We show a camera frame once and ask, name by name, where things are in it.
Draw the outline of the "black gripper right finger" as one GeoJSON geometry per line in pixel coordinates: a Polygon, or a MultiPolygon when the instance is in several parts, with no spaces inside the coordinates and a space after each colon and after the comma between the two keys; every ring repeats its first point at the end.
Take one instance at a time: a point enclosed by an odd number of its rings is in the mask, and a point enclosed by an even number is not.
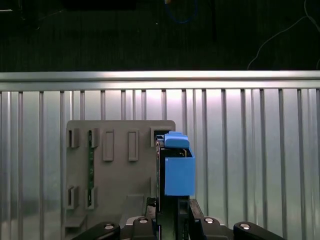
{"type": "Polygon", "coordinates": [[[189,201],[189,237],[191,240],[284,240],[252,222],[241,221],[228,228],[216,218],[204,216],[195,199],[189,201]]]}

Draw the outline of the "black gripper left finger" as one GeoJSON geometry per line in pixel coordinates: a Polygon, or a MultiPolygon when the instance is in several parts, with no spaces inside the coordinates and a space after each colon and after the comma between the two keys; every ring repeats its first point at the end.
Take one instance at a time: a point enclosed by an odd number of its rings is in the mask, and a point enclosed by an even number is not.
{"type": "Polygon", "coordinates": [[[156,240],[156,198],[127,198],[119,223],[103,221],[82,233],[83,240],[156,240]]]}

